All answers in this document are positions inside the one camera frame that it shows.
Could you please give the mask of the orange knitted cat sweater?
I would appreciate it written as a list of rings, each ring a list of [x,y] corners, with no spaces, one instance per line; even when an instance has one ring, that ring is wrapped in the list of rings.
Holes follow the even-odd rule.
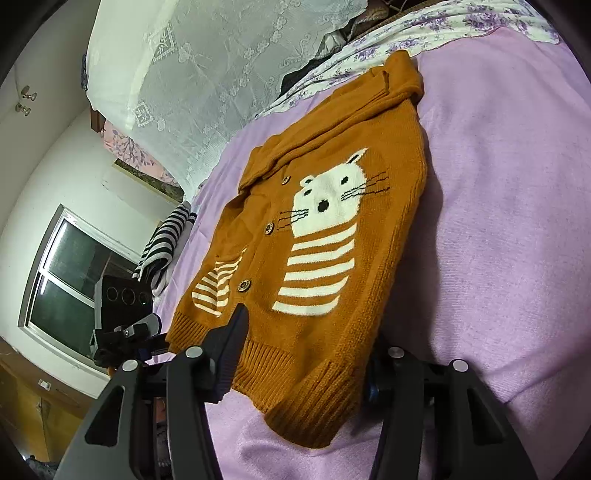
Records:
[[[327,447],[360,406],[427,179],[423,93],[398,51],[253,149],[177,305],[174,353],[247,308],[232,386],[291,443]]]

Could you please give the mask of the black white striped garment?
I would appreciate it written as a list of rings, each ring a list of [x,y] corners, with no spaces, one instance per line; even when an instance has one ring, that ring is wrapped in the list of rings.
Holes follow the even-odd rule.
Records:
[[[148,285],[154,297],[160,296],[169,283],[196,218],[191,204],[183,201],[156,228],[144,247],[132,278]]]

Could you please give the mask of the wooden furniture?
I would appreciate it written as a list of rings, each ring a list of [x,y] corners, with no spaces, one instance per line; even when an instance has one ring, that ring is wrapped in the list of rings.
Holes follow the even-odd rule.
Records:
[[[1,426],[23,456],[60,461],[92,403],[1,342]]]

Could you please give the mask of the pink floral fabric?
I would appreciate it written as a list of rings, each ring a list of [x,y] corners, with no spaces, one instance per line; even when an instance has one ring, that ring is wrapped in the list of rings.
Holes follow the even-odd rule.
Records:
[[[101,133],[104,147],[117,160],[164,184],[179,187],[176,179],[152,155],[143,150],[130,137],[106,121]]]

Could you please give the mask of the white lace cover cloth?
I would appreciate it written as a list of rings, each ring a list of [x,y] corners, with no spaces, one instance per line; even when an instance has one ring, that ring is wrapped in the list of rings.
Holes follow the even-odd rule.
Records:
[[[188,194],[363,1],[103,1],[86,54],[96,111]]]

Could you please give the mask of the floral purple white quilt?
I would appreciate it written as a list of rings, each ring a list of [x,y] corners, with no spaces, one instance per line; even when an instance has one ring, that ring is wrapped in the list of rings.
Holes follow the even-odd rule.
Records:
[[[257,116],[287,111],[318,92],[384,64],[396,51],[405,50],[416,57],[453,41],[489,35],[500,28],[514,30],[534,42],[561,42],[557,30],[526,1],[442,1],[407,13],[342,47]]]

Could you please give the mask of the brown folded blanket stack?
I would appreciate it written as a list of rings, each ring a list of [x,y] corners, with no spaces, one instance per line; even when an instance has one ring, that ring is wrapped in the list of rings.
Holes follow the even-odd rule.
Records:
[[[433,6],[439,0],[370,0],[362,14],[356,16],[346,27],[339,30],[346,42],[360,38],[363,34],[384,26],[411,12]]]

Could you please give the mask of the window with metal frame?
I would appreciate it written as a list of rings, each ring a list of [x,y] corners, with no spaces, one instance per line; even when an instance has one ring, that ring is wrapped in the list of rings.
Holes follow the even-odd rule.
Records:
[[[51,218],[24,290],[18,326],[54,353],[92,370],[94,286],[105,274],[131,276],[139,255],[63,205]]]

